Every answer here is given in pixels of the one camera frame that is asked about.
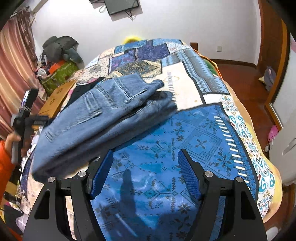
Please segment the person left hand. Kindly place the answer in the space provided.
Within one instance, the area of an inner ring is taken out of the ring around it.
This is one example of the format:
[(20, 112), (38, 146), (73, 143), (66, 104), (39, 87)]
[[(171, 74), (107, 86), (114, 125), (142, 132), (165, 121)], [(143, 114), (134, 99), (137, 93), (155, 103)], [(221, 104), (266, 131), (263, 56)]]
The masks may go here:
[[(20, 140), (21, 140), (21, 137), (17, 133), (15, 132), (10, 133), (4, 142), (5, 151), (11, 155), (13, 143), (19, 142)], [(27, 138), (23, 142), (23, 148), (21, 149), (22, 157), (27, 156), (27, 151), (30, 148), (30, 146), (31, 146), (31, 139)]]

